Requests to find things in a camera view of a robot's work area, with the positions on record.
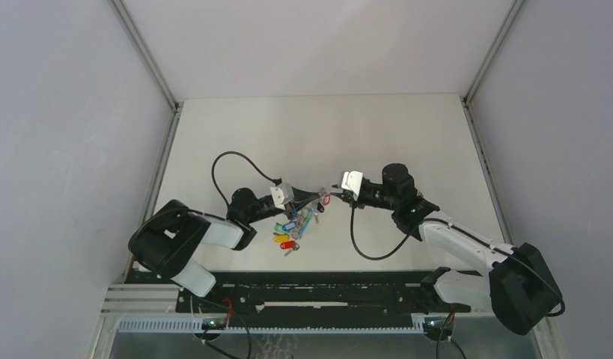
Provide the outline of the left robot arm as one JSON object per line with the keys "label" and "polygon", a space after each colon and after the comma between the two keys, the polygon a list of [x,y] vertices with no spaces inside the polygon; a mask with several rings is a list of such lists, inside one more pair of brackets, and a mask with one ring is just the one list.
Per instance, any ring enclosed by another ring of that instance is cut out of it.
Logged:
{"label": "left robot arm", "polygon": [[292,218],[324,195],[323,190],[304,191],[287,183],[272,187],[263,197],[250,188],[239,188],[224,217],[170,200],[132,234],[128,249],[141,266],[189,290],[196,305],[212,312],[221,306],[223,293],[215,286],[215,276],[194,260],[198,246],[242,251],[257,235],[253,223],[282,214]]}

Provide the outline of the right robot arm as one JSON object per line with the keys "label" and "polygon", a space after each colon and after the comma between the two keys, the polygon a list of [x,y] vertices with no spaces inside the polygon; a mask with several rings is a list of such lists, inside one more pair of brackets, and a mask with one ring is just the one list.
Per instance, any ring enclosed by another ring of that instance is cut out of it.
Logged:
{"label": "right robot arm", "polygon": [[371,182],[359,171],[346,171],[334,195],[352,211],[388,210],[397,229],[440,248],[471,266],[474,274],[441,267],[425,281],[422,304],[440,311],[464,304],[491,312],[509,331],[525,335],[545,318],[565,314],[566,303],[541,252],[529,243],[519,247],[491,239],[457,223],[416,188],[407,166],[391,163],[382,181]]}

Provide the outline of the blue keyring with keys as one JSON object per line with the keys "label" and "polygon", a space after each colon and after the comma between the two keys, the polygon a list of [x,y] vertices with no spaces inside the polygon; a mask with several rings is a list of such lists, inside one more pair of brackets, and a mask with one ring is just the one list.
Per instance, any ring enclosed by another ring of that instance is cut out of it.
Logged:
{"label": "blue keyring with keys", "polygon": [[301,209],[292,207],[292,211],[287,213],[287,221],[275,224],[273,241],[284,252],[285,257],[300,249],[299,241],[312,224],[320,223],[320,216],[329,205],[331,194],[326,187],[322,187],[319,193],[319,200],[314,200]]}

